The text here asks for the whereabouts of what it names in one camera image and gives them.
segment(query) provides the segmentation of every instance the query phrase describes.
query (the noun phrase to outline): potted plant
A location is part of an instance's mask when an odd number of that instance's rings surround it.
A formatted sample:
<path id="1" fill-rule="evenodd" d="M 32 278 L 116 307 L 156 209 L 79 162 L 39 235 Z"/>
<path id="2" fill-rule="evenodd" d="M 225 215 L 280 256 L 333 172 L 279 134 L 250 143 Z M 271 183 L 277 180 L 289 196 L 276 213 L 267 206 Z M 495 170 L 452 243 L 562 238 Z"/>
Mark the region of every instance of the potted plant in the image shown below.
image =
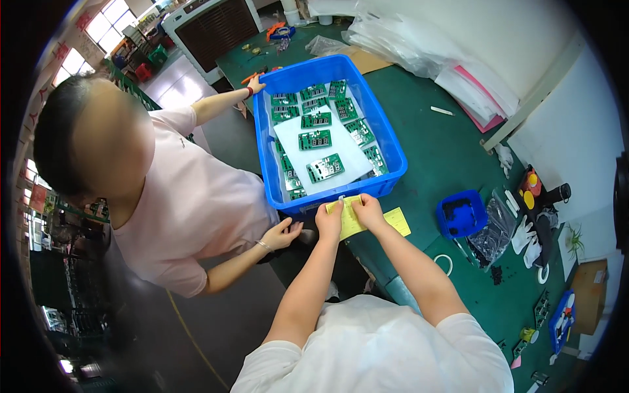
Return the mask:
<path id="1" fill-rule="evenodd" d="M 575 259 L 579 251 L 585 251 L 586 248 L 581 241 L 581 225 L 579 225 L 578 230 L 575 230 L 568 224 L 568 235 L 565 237 L 565 246 L 568 248 L 570 255 Z"/>

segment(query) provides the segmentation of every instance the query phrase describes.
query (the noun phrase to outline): neck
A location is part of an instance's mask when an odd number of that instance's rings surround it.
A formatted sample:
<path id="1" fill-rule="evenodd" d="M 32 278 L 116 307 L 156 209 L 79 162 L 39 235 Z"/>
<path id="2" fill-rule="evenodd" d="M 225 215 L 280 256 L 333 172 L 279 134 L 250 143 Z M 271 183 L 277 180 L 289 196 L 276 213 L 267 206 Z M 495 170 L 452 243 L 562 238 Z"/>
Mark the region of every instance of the neck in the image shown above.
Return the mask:
<path id="1" fill-rule="evenodd" d="M 146 178 L 142 179 L 142 183 L 137 188 L 125 195 L 107 198 L 109 220 L 113 229 L 117 230 L 122 227 L 133 216 L 133 212 L 142 197 L 145 181 Z"/>

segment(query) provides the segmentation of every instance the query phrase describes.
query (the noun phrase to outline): yellow lid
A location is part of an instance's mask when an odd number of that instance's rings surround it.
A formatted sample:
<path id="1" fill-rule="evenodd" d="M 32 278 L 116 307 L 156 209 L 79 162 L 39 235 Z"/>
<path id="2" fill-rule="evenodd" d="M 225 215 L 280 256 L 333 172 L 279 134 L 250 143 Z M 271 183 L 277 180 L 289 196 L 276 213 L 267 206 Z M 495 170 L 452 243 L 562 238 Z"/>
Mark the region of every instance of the yellow lid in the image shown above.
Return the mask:
<path id="1" fill-rule="evenodd" d="M 533 209 L 533 206 L 535 206 L 535 198 L 533 198 L 533 194 L 530 191 L 525 191 L 523 198 L 528 209 Z"/>

